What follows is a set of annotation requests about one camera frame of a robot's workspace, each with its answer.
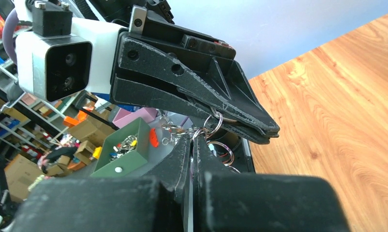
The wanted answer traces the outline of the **keyring bunch with blue tag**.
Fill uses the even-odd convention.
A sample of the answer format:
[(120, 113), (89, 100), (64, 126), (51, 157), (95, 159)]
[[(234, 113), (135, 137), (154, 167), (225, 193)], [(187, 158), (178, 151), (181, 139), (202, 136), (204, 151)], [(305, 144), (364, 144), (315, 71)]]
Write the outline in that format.
[[(208, 127), (209, 121), (212, 117), (218, 119), (217, 125), (214, 128), (212, 126)], [(241, 171), (232, 166), (235, 161), (233, 149), (229, 148), (229, 146), (224, 142), (212, 139), (212, 137), (221, 130), (221, 126), (224, 121), (228, 121), (228, 119), (224, 119), (222, 113), (212, 107), (211, 115), (207, 117), (202, 127), (191, 127), (185, 129), (183, 126), (171, 123), (161, 124), (161, 127), (162, 129), (169, 131), (170, 139), (168, 142), (173, 142), (174, 145), (176, 145), (178, 140), (184, 135), (189, 135), (192, 140), (197, 138), (199, 135), (203, 135), (208, 146), (213, 145), (214, 149), (212, 151), (216, 152), (215, 156), (217, 158), (227, 157), (226, 160), (222, 161), (222, 164), (234, 173), (241, 173)]]

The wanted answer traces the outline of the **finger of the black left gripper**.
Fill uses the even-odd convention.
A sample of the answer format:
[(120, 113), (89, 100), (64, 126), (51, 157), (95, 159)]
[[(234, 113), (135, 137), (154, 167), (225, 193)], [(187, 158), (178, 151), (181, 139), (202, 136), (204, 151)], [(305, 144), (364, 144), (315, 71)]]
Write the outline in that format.
[[(212, 115), (210, 109), (206, 109), (198, 103), (191, 103), (188, 100), (156, 87), (119, 77), (113, 78), (110, 90), (110, 101), (119, 105), (129, 104), (141, 107), (152, 107), (179, 113), (191, 117), (195, 124), (204, 122), (208, 116)], [(269, 144), (271, 138), (265, 132), (258, 132), (252, 126), (245, 125), (239, 120), (235, 123), (223, 122), (221, 128), (260, 145)]]
[(196, 72), (174, 54), (166, 54), (123, 32), (117, 48), (117, 77), (156, 87), (206, 109), (213, 107), (227, 122), (239, 120), (270, 136), (279, 133), (279, 125), (259, 103), (235, 60), (227, 72), (216, 60), (209, 64), (207, 72)]

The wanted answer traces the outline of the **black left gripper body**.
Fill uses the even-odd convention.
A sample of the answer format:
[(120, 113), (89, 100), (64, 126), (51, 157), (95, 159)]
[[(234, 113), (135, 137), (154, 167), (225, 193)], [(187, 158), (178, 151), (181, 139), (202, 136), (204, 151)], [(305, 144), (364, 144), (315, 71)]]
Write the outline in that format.
[(174, 54), (181, 63), (196, 72), (207, 72), (216, 60), (223, 72), (232, 65), (236, 51), (224, 41), (168, 23), (153, 11), (134, 5), (131, 11), (131, 37), (156, 49)]

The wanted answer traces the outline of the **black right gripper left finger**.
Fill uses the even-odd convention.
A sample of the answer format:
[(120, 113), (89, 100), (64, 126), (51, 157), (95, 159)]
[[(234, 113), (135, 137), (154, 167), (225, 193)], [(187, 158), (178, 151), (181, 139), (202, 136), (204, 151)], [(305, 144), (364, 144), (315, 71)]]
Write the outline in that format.
[(51, 178), (20, 206), (14, 232), (185, 232), (189, 153), (181, 138), (140, 177)]

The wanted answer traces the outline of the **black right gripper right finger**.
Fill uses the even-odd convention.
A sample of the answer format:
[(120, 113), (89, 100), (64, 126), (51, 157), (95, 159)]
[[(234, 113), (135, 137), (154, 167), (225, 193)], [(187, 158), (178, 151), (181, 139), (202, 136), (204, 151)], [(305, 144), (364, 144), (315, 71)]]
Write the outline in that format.
[(196, 232), (347, 232), (332, 186), (319, 177), (234, 173), (193, 140)]

